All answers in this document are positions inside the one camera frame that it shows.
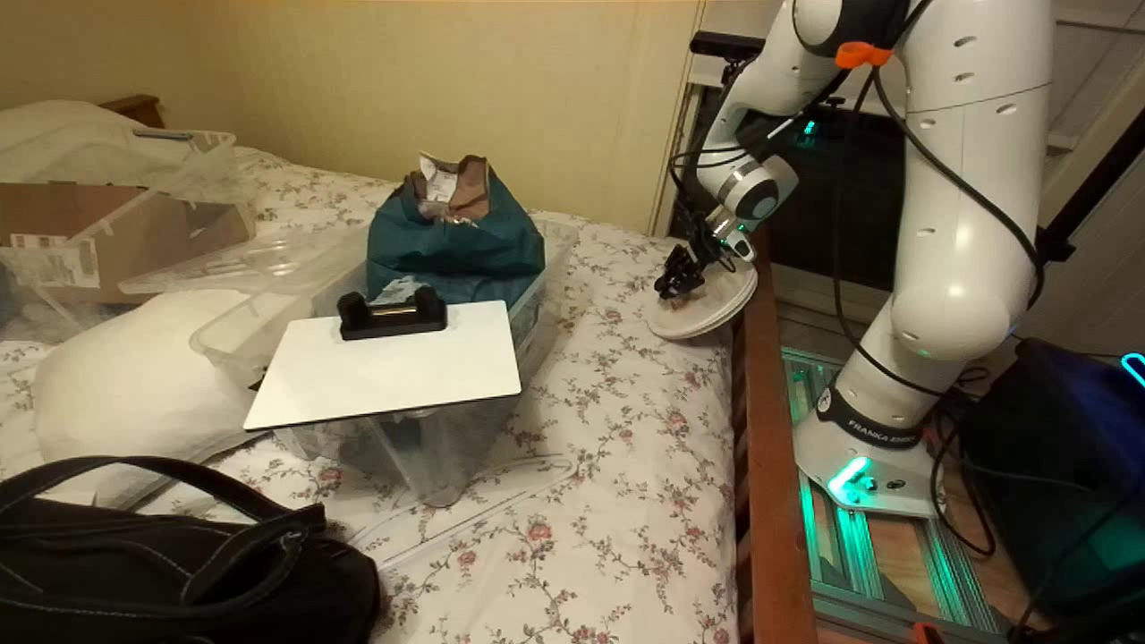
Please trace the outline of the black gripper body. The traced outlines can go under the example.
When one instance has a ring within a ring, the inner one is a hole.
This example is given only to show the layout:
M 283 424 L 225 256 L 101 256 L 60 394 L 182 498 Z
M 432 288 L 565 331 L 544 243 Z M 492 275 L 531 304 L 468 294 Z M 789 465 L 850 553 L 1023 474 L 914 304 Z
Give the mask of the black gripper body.
M 680 239 L 671 253 L 671 268 L 684 275 L 702 275 L 710 264 L 733 268 L 733 253 L 710 231 Z

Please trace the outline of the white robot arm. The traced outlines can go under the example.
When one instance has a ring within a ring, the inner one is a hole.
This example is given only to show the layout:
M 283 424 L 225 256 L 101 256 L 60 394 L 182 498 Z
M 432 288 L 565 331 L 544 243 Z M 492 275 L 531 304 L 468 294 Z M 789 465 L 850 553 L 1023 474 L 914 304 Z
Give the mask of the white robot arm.
M 906 134 L 891 294 L 796 430 L 800 473 L 845 509 L 937 510 L 921 423 L 1043 294 L 1052 34 L 1052 0 L 785 0 L 702 140 L 712 208 L 654 278 L 672 338 L 745 312 L 752 231 L 800 189 L 789 157 L 736 144 L 740 120 L 796 120 L 853 72 L 906 72 L 884 102 Z

